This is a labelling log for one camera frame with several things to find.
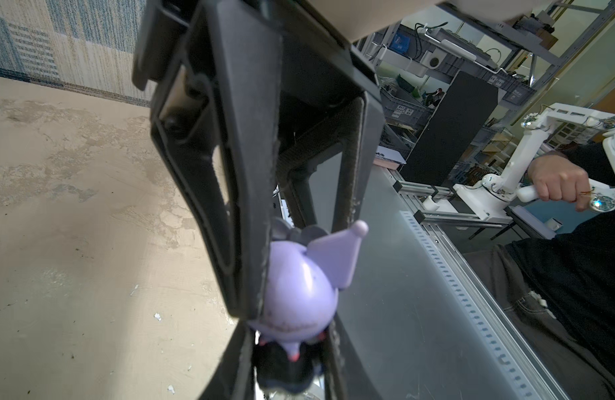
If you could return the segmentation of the purple figure toy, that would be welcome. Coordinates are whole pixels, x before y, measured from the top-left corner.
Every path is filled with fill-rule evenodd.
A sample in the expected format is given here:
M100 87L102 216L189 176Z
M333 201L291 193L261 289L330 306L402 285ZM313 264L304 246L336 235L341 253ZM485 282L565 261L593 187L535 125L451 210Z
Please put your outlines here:
M326 330L368 232L362 220L337 233L273 220L262 314L249 322L259 334L254 365L262 389L302 393L322 373Z

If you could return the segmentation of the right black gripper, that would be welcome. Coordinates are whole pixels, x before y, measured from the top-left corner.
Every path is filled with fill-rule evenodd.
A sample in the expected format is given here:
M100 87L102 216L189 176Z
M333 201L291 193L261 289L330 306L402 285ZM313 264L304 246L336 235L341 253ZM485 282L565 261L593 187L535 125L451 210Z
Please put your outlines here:
M149 1L132 83L157 83L152 140L197 221L227 311L262 311L278 107L334 109L278 155L298 228L359 219L384 127L352 1Z

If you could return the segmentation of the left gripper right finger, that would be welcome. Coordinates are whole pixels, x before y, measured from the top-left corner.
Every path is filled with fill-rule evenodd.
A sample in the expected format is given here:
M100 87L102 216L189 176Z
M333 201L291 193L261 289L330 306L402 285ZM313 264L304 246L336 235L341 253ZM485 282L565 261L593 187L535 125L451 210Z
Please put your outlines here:
M344 324L335 315L325 331L324 381L327 399L382 399L371 382Z

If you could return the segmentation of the operator's hand on controller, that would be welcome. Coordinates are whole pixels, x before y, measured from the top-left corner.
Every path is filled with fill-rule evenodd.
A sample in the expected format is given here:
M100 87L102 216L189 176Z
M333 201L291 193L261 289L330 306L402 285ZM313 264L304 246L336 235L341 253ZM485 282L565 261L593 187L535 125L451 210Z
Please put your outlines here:
M528 168L537 195L543 201L574 203L577 211L589 207L589 175L560 153L537 157Z

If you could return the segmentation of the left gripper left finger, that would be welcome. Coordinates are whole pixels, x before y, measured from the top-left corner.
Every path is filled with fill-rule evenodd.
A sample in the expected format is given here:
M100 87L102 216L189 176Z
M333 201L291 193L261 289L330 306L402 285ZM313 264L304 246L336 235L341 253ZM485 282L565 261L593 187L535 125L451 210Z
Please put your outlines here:
M239 322L221 361L198 400L253 400L255 337L245 322Z

